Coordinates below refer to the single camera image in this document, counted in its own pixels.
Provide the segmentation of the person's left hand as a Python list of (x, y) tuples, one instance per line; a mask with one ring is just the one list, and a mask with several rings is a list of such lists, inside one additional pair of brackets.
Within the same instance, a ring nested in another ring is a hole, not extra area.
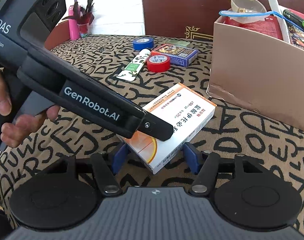
[(55, 120), (60, 106), (33, 92), (16, 76), (0, 70), (0, 150), (18, 146), (45, 119)]

